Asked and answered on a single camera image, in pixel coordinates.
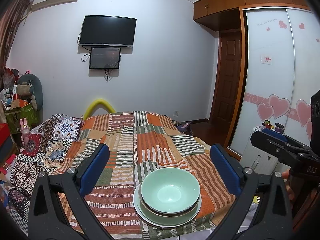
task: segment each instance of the brown curtain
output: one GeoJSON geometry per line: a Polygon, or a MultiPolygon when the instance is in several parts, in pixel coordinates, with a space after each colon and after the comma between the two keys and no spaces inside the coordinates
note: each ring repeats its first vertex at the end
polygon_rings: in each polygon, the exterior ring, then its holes
{"type": "Polygon", "coordinates": [[[13,39],[30,0],[14,0],[0,19],[0,74],[3,74],[13,39]]]}

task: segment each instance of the white sliding wardrobe door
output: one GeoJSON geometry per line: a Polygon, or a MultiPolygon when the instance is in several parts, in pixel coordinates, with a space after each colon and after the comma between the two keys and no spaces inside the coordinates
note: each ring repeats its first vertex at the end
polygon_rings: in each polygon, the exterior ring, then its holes
{"type": "Polygon", "coordinates": [[[269,119],[287,122],[294,79],[294,51],[285,9],[247,11],[248,71],[239,121],[230,148],[243,154],[252,128],[269,119]]]}
{"type": "Polygon", "coordinates": [[[296,74],[285,133],[310,145],[310,99],[320,89],[320,25],[311,12],[287,11],[292,27],[296,74]]]}

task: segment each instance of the television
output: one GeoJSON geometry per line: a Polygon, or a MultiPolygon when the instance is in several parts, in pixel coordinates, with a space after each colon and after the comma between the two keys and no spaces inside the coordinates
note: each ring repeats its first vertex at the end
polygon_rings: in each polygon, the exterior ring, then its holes
{"type": "Polygon", "coordinates": [[[120,56],[120,47],[91,47],[89,69],[119,69],[120,56]]]}
{"type": "Polygon", "coordinates": [[[133,47],[137,19],[86,15],[82,24],[81,46],[133,47]]]}

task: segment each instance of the yellow foam tube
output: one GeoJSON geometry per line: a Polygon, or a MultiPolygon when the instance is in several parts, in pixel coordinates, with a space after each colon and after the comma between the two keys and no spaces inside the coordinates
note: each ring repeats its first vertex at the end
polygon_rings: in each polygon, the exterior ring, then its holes
{"type": "Polygon", "coordinates": [[[91,115],[93,109],[97,106],[97,105],[103,105],[107,110],[108,112],[111,114],[111,113],[115,113],[116,111],[113,109],[113,107],[106,101],[106,100],[103,100],[103,99],[97,99],[97,100],[94,100],[88,107],[87,111],[85,111],[85,114],[83,116],[83,120],[87,120],[87,118],[91,115]]]}

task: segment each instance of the green bowl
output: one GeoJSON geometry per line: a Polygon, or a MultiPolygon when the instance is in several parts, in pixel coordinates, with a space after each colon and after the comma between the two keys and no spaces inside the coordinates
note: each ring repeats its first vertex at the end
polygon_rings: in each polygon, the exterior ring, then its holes
{"type": "Polygon", "coordinates": [[[144,202],[161,213],[180,213],[199,198],[200,185],[195,176],[179,168],[161,168],[151,172],[141,184],[144,202]]]}

